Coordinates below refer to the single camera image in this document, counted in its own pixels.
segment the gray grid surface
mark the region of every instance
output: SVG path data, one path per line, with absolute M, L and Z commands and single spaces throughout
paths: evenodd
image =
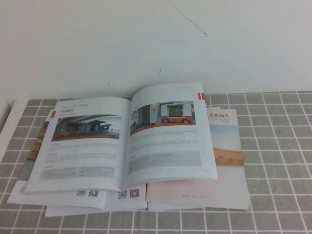
M 312 92 L 206 95 L 237 109 L 248 211 L 198 208 L 45 218 L 45 207 L 7 204 L 57 100 L 30 100 L 0 163 L 0 234 L 312 234 Z

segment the stack of brochures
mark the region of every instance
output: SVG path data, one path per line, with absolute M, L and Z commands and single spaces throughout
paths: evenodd
M 193 83 L 59 101 L 8 203 L 46 205 L 45 216 L 248 209 L 236 110 L 206 108 Z

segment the white grout line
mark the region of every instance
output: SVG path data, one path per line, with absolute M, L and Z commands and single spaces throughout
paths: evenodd
M 253 125 L 251 116 L 249 116 L 249 118 L 250 118 L 250 122 L 252 123 L 253 134 L 254 134 L 254 136 L 256 136 L 255 130 L 254 130 L 254 125 Z M 279 226 L 279 229 L 282 230 L 281 224 L 280 224 L 279 219 L 278 219 L 278 215 L 277 215 L 277 213 L 276 213 L 276 211 L 277 211 L 277 210 L 276 210 L 276 205 L 275 205 L 275 202 L 274 202 L 274 197 L 273 197 L 273 195 L 272 195 L 272 190 L 271 190 L 271 186 L 270 186 L 270 183 L 269 183 L 267 170 L 266 170 L 266 168 L 265 168 L 264 165 L 263 165 L 264 163 L 263 163 L 262 153 L 261 153 L 261 151 L 260 151 L 260 147 L 259 147 L 259 143 L 258 143 L 257 138 L 255 138 L 255 140 L 256 140 L 256 143 L 257 143 L 257 147 L 258 147 L 260 159 L 261 159 L 261 162 L 262 162 L 262 166 L 263 166 L 263 168 L 264 168 L 264 174 L 265 174 L 265 177 L 266 177 L 266 180 L 267 180 L 267 184 L 268 184 L 268 187 L 269 187 L 270 195 L 271 195 L 271 198 L 272 198 L 272 200 L 273 200 L 273 205 L 274 205 L 275 215 L 276 215 L 276 218 L 277 218 L 277 221 L 278 221 L 278 226 Z M 253 214 L 254 228 L 257 229 L 256 223 L 255 223 L 255 218 L 254 218 L 253 206 L 252 206 L 251 201 L 250 201 L 250 209 L 251 209 L 252 214 Z

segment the brochure page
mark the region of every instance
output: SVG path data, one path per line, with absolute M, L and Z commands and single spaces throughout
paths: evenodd
M 70 206 L 47 206 L 45 216 L 82 215 L 112 211 L 133 211 L 147 208 L 146 185 L 122 192 L 107 192 L 103 209 Z
M 59 101 L 25 191 L 120 191 L 129 107 L 118 97 Z
M 234 109 L 208 109 L 218 180 L 188 179 L 148 184 L 155 203 L 248 209 L 249 196 Z
M 9 196 L 8 203 L 26 204 L 26 205 L 70 205 L 102 208 L 105 201 L 105 191 L 70 191 L 70 192 L 46 192 L 46 193 L 26 193 L 29 176 L 34 167 L 38 152 L 41 147 L 42 139 L 45 135 L 53 109 L 51 109 L 44 126 L 29 153 L 25 165 L 16 181 L 14 188 Z
M 217 178 L 201 84 L 160 84 L 131 100 L 123 188 Z

